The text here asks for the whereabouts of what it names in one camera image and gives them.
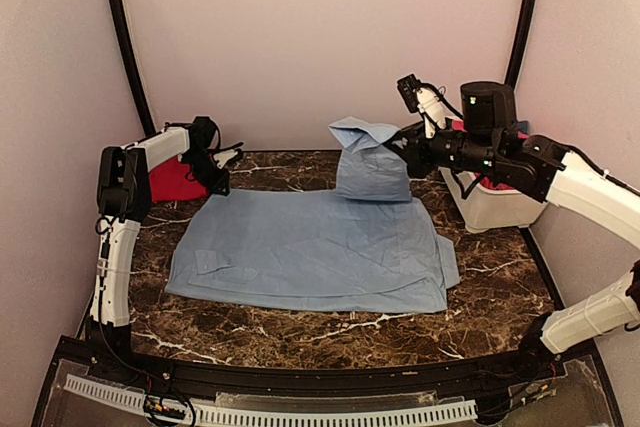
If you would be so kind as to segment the red t-shirt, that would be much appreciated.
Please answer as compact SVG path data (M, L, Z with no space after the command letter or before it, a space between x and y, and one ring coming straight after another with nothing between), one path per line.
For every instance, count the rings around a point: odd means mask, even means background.
M208 192L190 174L190 166L176 157L155 167L149 173L151 196L154 203L191 201L206 198Z

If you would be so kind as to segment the light blue shirt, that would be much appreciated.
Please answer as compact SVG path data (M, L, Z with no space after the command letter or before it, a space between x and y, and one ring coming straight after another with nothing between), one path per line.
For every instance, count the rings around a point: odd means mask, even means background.
M235 189L192 217L166 289L200 300L318 312L435 313L460 280L439 235L388 149L398 129L347 117L332 190Z

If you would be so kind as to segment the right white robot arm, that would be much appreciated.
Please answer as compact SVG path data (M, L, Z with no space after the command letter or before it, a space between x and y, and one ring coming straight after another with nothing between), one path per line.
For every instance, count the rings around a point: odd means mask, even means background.
M427 136L413 124L385 143L412 177L438 167L478 173L539 202L571 211L626 241L639 245L639 194L587 160L583 151L542 135L523 139L496 128L482 137L440 129ZM639 321L639 268L586 299L536 319L510 360L521 381L534 379L549 363L577 344Z

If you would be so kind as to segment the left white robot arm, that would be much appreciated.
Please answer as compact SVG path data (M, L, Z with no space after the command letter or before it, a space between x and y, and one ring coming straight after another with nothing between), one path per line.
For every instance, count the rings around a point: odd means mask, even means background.
M217 124L199 116L190 123L167 123L139 141L110 146L101 153L97 184L100 245L94 292L85 321L87 341L104 347L103 368L120 383L141 374L131 353L128 301L131 265L143 221L152 207L150 173L171 159L188 167L186 180L207 195L230 193L229 167L243 156L241 142L223 147Z

